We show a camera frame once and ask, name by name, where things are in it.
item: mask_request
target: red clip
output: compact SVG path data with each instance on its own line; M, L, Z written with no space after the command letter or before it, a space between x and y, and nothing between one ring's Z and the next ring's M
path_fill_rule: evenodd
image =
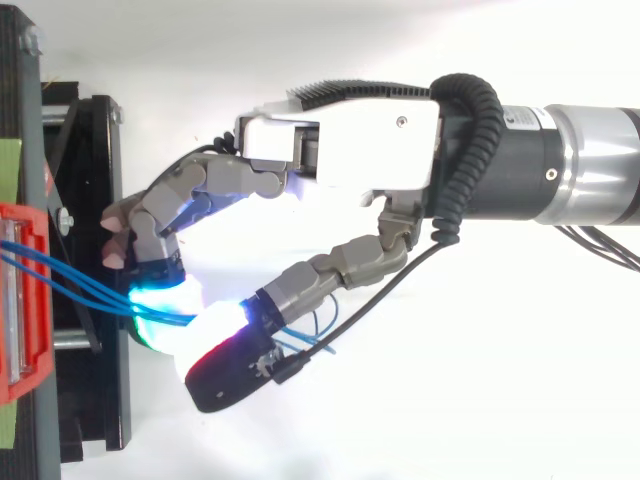
M24 205L0 204L0 220L12 220L20 225L16 242L44 254L49 253L49 223L47 213ZM16 255L27 268L49 277L49 269L34 260ZM23 273L22 279L22 328L21 348L23 365L20 379L9 384L9 346L5 338L5 306L0 294L0 404L11 402L37 387L53 371L53 322L51 318L51 292L49 286ZM0 275L0 292L5 276Z

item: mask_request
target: blue led light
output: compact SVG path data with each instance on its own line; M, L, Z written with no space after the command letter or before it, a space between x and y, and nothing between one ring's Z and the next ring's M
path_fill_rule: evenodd
M169 313L198 315L204 310L202 286L192 275L170 288L134 288L129 299L142 305ZM184 327L166 325L141 317L133 319L140 339L151 349L173 355L176 351L176 332Z

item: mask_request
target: black frame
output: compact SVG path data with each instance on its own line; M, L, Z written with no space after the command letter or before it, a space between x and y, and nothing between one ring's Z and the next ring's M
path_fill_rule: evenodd
M100 227L102 211L122 198L117 104L104 95L79 99L74 82L42 87L45 108L68 105L64 123L44 127L55 180L49 194L51 254L119 289L119 275L102 266L101 247L110 234ZM67 236L54 225L63 206L75 220ZM105 440L108 451L121 450L131 438L129 320L89 311L56 292L53 310L56 331L83 329L90 344L56 350L61 460L81 461L86 440Z

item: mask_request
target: label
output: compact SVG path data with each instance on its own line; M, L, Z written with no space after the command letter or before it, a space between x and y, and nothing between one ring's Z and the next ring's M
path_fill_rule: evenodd
M540 126L542 128L544 128L545 130L558 129L558 127L556 126L555 120L551 115L549 115L549 112L547 112L544 108L531 107L531 110L533 110L533 113L535 113L536 117L538 117L538 120L540 121Z
M540 130L538 117L528 107L503 105L504 123L509 130Z

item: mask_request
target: silver metal cylinder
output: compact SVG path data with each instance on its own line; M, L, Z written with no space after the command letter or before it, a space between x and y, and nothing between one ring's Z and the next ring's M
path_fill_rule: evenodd
M42 125L55 127L62 125L69 111L69 105L45 105L42 107Z
M53 332L53 347L56 350L80 350L91 348L91 344L84 330L67 329Z
M640 216L636 220L634 215L640 192L640 117L633 118L640 111L564 105L551 105L546 111L562 137L564 169L553 200L536 221L640 223Z

